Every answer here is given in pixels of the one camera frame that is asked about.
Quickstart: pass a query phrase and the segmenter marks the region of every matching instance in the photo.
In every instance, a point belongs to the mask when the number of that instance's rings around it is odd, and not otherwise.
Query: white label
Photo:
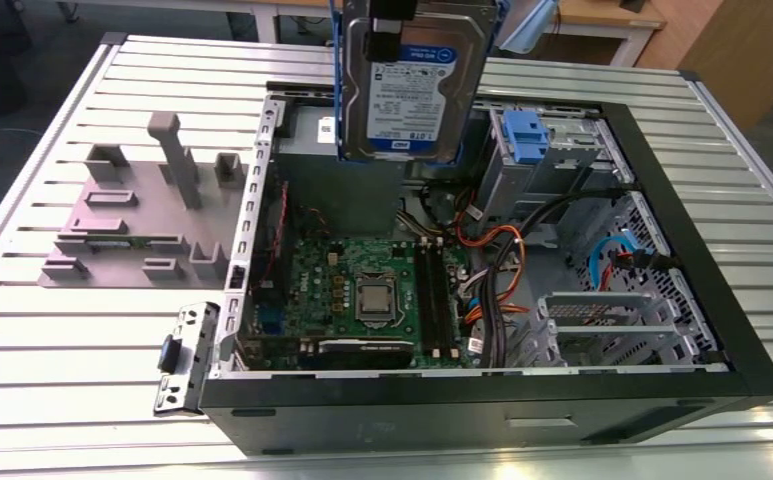
[[[318,120],[318,143],[335,143],[335,117],[323,117]]]
[[[439,83],[457,62],[451,48],[401,48],[401,61],[371,64],[367,138],[381,150],[421,150],[437,141],[446,104]]]
[[[481,340],[479,338],[471,337],[469,339],[469,345],[466,346],[466,350],[469,350],[471,353],[483,353],[483,340]]]
[[[475,220],[481,219],[481,215],[483,215],[483,212],[481,210],[478,210],[478,207],[475,207],[474,205],[469,205],[466,207],[466,213],[469,214],[469,216],[471,218],[474,218]]]

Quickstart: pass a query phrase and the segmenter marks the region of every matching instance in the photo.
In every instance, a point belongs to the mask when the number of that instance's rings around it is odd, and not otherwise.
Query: table
[[[159,344],[178,308],[222,293],[35,286],[88,177],[76,160],[92,143],[122,144],[131,161],[160,160],[144,127],[167,110],[198,162],[218,149],[246,162],[266,82],[330,84],[331,75],[321,47],[140,36],[99,47],[0,205],[0,474],[773,478],[773,404],[623,448],[267,460],[245,459],[203,418],[152,418]],[[670,71],[491,60],[481,89],[629,104],[773,358],[773,176],[702,85]]]
[[[279,43],[279,16],[329,17],[329,0],[86,0],[80,3],[249,13],[258,40]],[[561,0],[562,35],[621,40],[611,66],[631,67],[665,18],[648,2],[641,13],[618,7],[618,0]]]

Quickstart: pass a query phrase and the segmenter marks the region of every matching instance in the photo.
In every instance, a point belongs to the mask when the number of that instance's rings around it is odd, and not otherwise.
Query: gray plastic part
[[[196,243],[190,252],[190,264],[199,278],[203,280],[222,281],[226,277],[226,270],[229,269],[229,259],[223,254],[221,244],[214,244],[211,254],[206,256],[202,251],[202,246]]]
[[[147,258],[143,260],[143,273],[151,281],[178,280],[182,269],[175,258]]]
[[[75,204],[50,258],[78,258],[86,274],[60,275],[59,271],[52,276],[44,274],[39,277],[39,285],[222,288],[243,189],[221,188],[219,180],[211,178],[215,165],[195,164],[200,177],[210,181],[196,185],[203,208],[188,210],[182,204],[176,185],[164,181],[158,166],[159,162],[144,161],[112,166],[122,180],[118,185],[99,185],[92,178],[87,180],[79,198],[94,198],[94,193],[110,192],[111,187],[119,187],[115,191],[132,192],[139,201],[103,202],[103,206],[92,201]],[[70,228],[75,220],[83,231]],[[146,273],[147,258],[174,259],[178,274]]]
[[[78,217],[71,221],[72,232],[126,233],[128,226],[120,218]]]
[[[150,246],[152,252],[162,255],[187,255],[190,252],[190,245],[183,235],[168,240],[152,240]]]
[[[214,175],[221,188],[243,188],[246,175],[241,166],[241,156],[237,153],[221,152],[214,161]]]
[[[120,183],[116,167],[110,160],[86,160],[83,164],[90,170],[95,183]]]
[[[87,245],[86,233],[58,235],[56,240],[54,240],[54,246],[64,255],[71,256],[91,253],[91,248]]]
[[[116,167],[127,167],[128,160],[122,153],[119,145],[95,144],[87,154],[87,160],[107,160]]]
[[[178,139],[178,129],[182,126],[178,115],[172,112],[155,112],[148,120],[148,135],[160,143],[160,149],[167,157],[171,177],[175,180],[182,195],[184,207],[191,210],[202,208],[196,164],[190,149],[182,147]]]
[[[75,257],[48,258],[42,265],[43,275],[52,280],[78,280],[87,277],[87,268]]]
[[[83,199],[91,207],[114,207],[136,205],[136,195],[131,190],[96,190]]]

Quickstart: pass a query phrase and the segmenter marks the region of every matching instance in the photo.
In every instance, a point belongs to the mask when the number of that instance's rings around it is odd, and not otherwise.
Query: red cable
[[[289,182],[282,184],[282,213],[279,214],[279,226],[277,227],[277,236],[274,237],[274,244],[273,250],[270,252],[270,260],[267,262],[267,268],[265,269],[265,275],[262,275],[262,279],[258,282],[258,285],[262,284],[265,280],[267,280],[267,276],[270,275],[270,270],[273,269],[274,262],[277,260],[277,250],[281,247],[282,243],[282,233],[285,232],[285,216],[289,209]]]

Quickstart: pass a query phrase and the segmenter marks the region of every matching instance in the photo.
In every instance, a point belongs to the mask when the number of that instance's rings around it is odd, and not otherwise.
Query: aluminum table
[[[155,419],[159,344],[219,291],[35,286],[92,143],[162,160],[152,111],[196,161],[246,161],[269,80],[331,83],[319,47],[111,35],[0,205],[0,475],[66,478],[773,478],[773,404],[626,447],[246,459],[204,418]],[[773,176],[714,99],[676,72],[491,60],[482,91],[631,107],[773,358]]]

